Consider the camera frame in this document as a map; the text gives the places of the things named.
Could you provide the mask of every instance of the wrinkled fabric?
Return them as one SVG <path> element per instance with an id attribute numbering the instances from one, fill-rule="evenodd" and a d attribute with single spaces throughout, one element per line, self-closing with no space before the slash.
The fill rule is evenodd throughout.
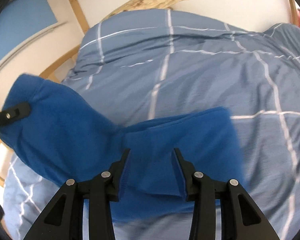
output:
<path id="1" fill-rule="evenodd" d="M 114 221 L 191 212 L 171 164 L 173 148 L 213 179 L 243 185 L 242 153 L 229 112 L 222 108 L 120 127 L 96 112 L 72 89 L 39 77 L 20 76 L 3 109 L 27 101 L 28 117 L 0 128 L 0 138 L 21 161 L 61 186 L 92 179 L 130 148 L 125 195 L 111 203 Z"/>
<path id="2" fill-rule="evenodd" d="M 161 118 L 226 107 L 232 113 L 244 154 L 249 194 L 280 238 L 291 240 L 300 229 L 300 179 L 296 180 L 293 171 L 296 161 L 300 175 L 297 26 L 276 24 L 256 33 L 181 11 L 123 12 L 86 33 L 76 66 L 62 83 L 78 92 L 93 109 L 124 127 L 147 120 L 150 113 Z M 284 120 L 292 148 L 287 145 Z M 54 191 L 46 186 L 45 179 L 38 182 L 33 171 L 33 180 L 29 181 L 30 172 L 19 159 L 15 173 L 10 171 L 6 178 L 9 186 L 4 191 L 4 209 L 6 224 L 18 239 L 18 232 L 22 238 L 38 213 L 33 203 L 26 201 L 28 196 L 16 177 L 29 194 L 34 185 L 33 199 L 39 207 L 47 204 Z M 46 196 L 44 203 L 40 202 L 41 195 Z M 21 206 L 27 208 L 20 223 Z M 120 228 L 116 237 L 188 239 L 184 230 L 189 226 L 184 225 L 191 224 L 191 214 L 182 218 L 167 215 L 161 226 L 163 220 L 156 221 L 138 220 L 120 226 L 115 223 L 114 227 Z"/>

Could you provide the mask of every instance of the blue wall panel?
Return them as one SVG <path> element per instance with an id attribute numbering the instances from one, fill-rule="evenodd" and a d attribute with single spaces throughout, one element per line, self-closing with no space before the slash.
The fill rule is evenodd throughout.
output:
<path id="1" fill-rule="evenodd" d="M 0 14 L 0 60 L 14 47 L 57 20 L 47 0 L 13 0 Z"/>

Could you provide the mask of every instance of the bed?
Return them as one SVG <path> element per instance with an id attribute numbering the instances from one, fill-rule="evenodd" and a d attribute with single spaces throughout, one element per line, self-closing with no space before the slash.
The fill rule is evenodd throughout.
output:
<path id="1" fill-rule="evenodd" d="M 53 72 L 78 51 L 62 84 L 116 124 L 228 107 L 249 193 L 280 238 L 293 238 L 300 229 L 299 28 L 277 24 L 254 33 L 178 11 L 124 12 L 92 27 L 41 76 L 59 82 Z M 13 155 L 4 209 L 14 239 L 24 237 L 57 190 Z M 115 232 L 118 239 L 136 232 L 138 239 L 164 239 L 183 227 L 178 237 L 186 239 L 190 223 L 191 214 L 174 214 L 117 224 Z M 219 239 L 220 223 L 217 232 Z"/>

